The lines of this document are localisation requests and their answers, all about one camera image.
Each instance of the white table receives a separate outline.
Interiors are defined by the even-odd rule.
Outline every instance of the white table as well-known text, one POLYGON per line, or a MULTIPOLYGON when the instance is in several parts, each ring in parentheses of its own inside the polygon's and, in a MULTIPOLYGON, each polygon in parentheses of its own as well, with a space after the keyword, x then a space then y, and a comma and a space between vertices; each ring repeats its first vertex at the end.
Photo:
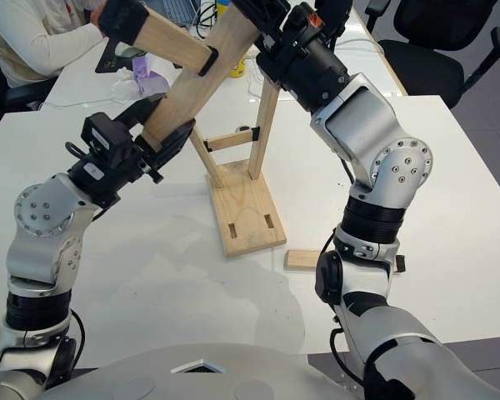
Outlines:
MULTIPOLYGON (((394 280, 389 302, 443 342, 499 337, 500 187, 439 97, 389 101, 435 160, 399 233, 407 272, 394 280)), ((257 108, 211 101, 197 121, 205 133, 227 133, 257 108)), ((0 124, 0 318, 14 199, 72 165, 63 142, 80 144, 85 115, 81 108, 8 114, 0 124)), ((295 102, 280 102, 263 166, 285 246, 224 258, 205 169, 189 144, 162 169, 161 184, 144 177, 121 191, 122 201, 87 230, 72 291, 87 326, 81 367, 178 343, 329 351, 332 314, 313 291, 313 273, 283 271, 287 249, 323 245, 348 199, 340 162, 308 121, 295 102)), ((242 158, 248 145, 215 154, 219 162, 242 158)), ((342 338, 337 346, 346 350, 342 338)))
MULTIPOLYGON (((346 23, 346 30, 340 37, 339 42, 359 38, 367 39, 370 37, 365 31, 359 16, 355 12, 352 12, 346 23)), ((46 104, 42 107, 43 110, 77 105, 77 107, 91 108, 92 110, 98 110, 98 108, 107 109, 110 107, 120 112, 131 103, 122 100, 112 100, 111 86, 118 80, 115 72, 94 72, 94 68, 102 56, 106 43, 107 39, 63 69, 46 99, 46 104)), ((251 56, 255 56, 257 49, 254 47, 248 53, 251 56)), ((375 47, 371 43, 348 43, 344 47, 338 47, 336 54, 347 66, 351 74, 363 71, 367 78, 385 96, 401 95, 400 88, 397 86, 393 75, 389 72, 380 55, 375 52, 375 47)), ((249 69, 255 68, 255 62, 252 60, 249 60, 247 65, 249 69)), ((161 71, 164 75, 169 75, 167 76, 169 82, 176 77, 176 71, 170 71, 170 69, 164 66, 161 71)), ((235 87, 234 90, 237 91, 239 96, 245 93, 247 98, 255 100, 256 98, 248 90, 250 89, 251 92, 257 94, 261 92, 261 85, 257 82, 255 74, 251 72, 247 73, 244 77, 228 79, 228 81, 231 81, 229 84, 235 87)), ((281 99, 292 100, 288 93, 284 93, 281 99)))

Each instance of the wire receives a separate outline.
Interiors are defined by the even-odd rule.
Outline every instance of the wire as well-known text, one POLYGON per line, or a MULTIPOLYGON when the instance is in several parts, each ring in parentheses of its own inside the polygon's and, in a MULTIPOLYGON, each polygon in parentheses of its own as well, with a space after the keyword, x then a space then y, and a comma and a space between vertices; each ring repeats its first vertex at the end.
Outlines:
POLYGON ((385 55, 385 51, 383 50, 383 47, 380 46, 379 43, 374 42, 372 39, 369 39, 367 37, 357 37, 355 39, 348 39, 343 42, 337 43, 337 45, 334 47, 336 50, 365 50, 367 52, 374 52, 374 53, 381 53, 385 55), (345 47, 341 48, 343 45, 347 43, 353 43, 353 42, 368 42, 371 43, 373 46, 376 46, 377 50, 373 50, 371 48, 363 48, 363 47, 345 47))
POLYGON ((77 350, 76 357, 74 358, 74 362, 72 363, 72 369, 74 369, 78 364, 80 357, 82 356, 83 347, 85 346, 85 327, 83 326, 83 322, 80 316, 77 315, 76 312, 72 309, 70 309, 70 312, 74 317, 74 319, 76 320, 77 325, 80 328, 80 333, 82 334, 82 337, 80 339, 80 348, 77 350))
POLYGON ((94 223, 97 219, 99 219, 103 214, 107 213, 108 212, 108 209, 109 208, 104 208, 101 212, 99 212, 97 215, 95 215, 93 218, 92 218, 92 223, 94 223))
POLYGON ((341 158, 341 164, 342 164, 342 167, 344 168, 344 172, 347 173, 347 175, 348 175, 348 179, 350 179, 350 183, 353 185, 354 178, 353 178, 352 172, 350 172, 350 168, 348 167, 347 162, 341 158))
POLYGON ((327 239, 326 241, 326 244, 324 245, 324 247, 322 248, 321 250, 321 254, 324 253, 326 251, 326 249, 328 248, 328 246, 330 245, 330 243, 332 242, 333 240, 333 236, 335 235, 335 228, 332 229, 332 234, 330 235, 330 237, 327 239))
POLYGON ((74 143, 72 142, 65 142, 65 148, 67 149, 67 151, 69 153, 71 153, 75 158, 78 158, 78 159, 83 159, 85 156, 87 156, 87 154, 85 154, 85 152, 83 152, 83 150, 76 146, 74 143))
POLYGON ((343 362, 343 360, 339 357, 339 355, 337 354, 337 349, 335 348, 335 337, 339 334, 339 333, 343 333, 343 330, 342 329, 339 329, 339 328, 336 328, 336 329, 333 329, 332 332, 330 333, 330 348, 332 349, 332 354, 333 354, 333 357, 335 358, 335 361, 337 361, 337 364, 339 364, 339 367, 342 368, 342 370, 351 378, 353 379, 355 382, 357 382, 357 384, 359 386, 361 386, 363 388, 363 380, 358 376, 356 375, 355 373, 353 373, 352 371, 350 371, 350 368, 348 368, 346 366, 346 364, 343 362))

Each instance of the wooden leg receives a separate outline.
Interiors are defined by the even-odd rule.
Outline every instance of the wooden leg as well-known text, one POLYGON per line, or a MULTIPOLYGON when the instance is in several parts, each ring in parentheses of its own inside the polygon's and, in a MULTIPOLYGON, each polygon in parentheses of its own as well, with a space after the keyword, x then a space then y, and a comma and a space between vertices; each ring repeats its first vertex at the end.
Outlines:
POLYGON ((263 165, 265 150, 267 149, 268 134, 273 125, 278 95, 279 90, 268 79, 265 79, 256 123, 256 126, 259 127, 259 139, 252 144, 250 163, 248 164, 248 173, 250 173, 252 179, 258 179, 261 173, 261 166, 263 165))
POLYGON ((146 121, 147 134, 143 136, 154 150, 159 150, 164 138, 198 114, 258 35, 258 29, 239 10, 227 9, 204 41, 218 50, 217 61, 203 77, 190 69, 183 70, 167 98, 146 121))
POLYGON ((215 188, 223 188, 224 182, 220 173, 218 172, 218 166, 211 157, 211 153, 208 152, 203 144, 203 137, 196 127, 191 132, 191 143, 196 149, 198 156, 202 159, 203 165, 206 166, 209 177, 211 178, 211 183, 215 188))

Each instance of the wooden block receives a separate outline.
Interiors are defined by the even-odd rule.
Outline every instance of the wooden block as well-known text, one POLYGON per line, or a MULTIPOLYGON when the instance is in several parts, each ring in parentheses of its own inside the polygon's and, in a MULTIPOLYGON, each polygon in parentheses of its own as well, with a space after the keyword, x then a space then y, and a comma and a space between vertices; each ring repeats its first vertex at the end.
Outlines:
POLYGON ((203 77, 184 69, 167 98, 145 123, 142 136, 154 150, 159 150, 160 141, 198 114, 258 35, 258 29, 241 12, 235 7, 227 9, 205 40, 218 50, 217 61, 203 77))
POLYGON ((318 250, 287 250, 285 269, 293 271, 311 271, 317 267, 318 250))
POLYGON ((212 183, 211 194, 226 257, 284 244, 285 232, 263 175, 252 180, 248 160, 217 168, 225 186, 212 183))
POLYGON ((203 162, 203 165, 206 167, 207 172, 209 173, 209 177, 211 178, 211 183, 215 188, 222 188, 224 186, 224 182, 220 173, 218 172, 218 166, 211 157, 211 154, 208 152, 206 147, 203 144, 203 137, 198 131, 198 128, 195 126, 191 132, 191 143, 196 149, 198 156, 203 162))
POLYGON ((267 149, 268 134, 273 125, 274 111, 278 103, 278 95, 279 89, 268 79, 265 79, 261 93, 261 102, 259 103, 259 111, 257 112, 256 127, 259 127, 259 139, 252 144, 248 167, 248 173, 250 173, 252 179, 257 179, 261 172, 265 150, 267 149))
POLYGON ((253 140, 252 129, 246 131, 229 133, 228 135, 206 139, 207 148, 211 151, 221 150, 223 148, 231 148, 239 144, 250 143, 253 140))
POLYGON ((163 15, 150 8, 147 10, 150 16, 142 25, 133 46, 189 68, 195 73, 200 72, 211 56, 211 49, 163 15))

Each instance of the floor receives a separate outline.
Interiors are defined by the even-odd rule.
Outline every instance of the floor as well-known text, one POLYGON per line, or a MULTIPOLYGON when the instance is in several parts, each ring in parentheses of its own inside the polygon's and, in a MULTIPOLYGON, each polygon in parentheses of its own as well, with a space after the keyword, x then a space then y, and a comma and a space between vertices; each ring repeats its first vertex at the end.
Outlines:
MULTIPOLYGON (((357 13, 365 23, 368 17, 364 10, 368 2, 369 0, 353 0, 357 13)), ((407 41, 393 26, 393 17, 398 4, 398 0, 391 0, 385 14, 377 20, 372 33, 376 40, 407 41)), ((456 58, 463 65, 465 76, 468 76, 493 48, 490 32, 496 26, 500 27, 500 0, 472 44, 458 52, 442 53, 456 58)), ((452 113, 500 185, 500 59, 462 96, 452 113)))

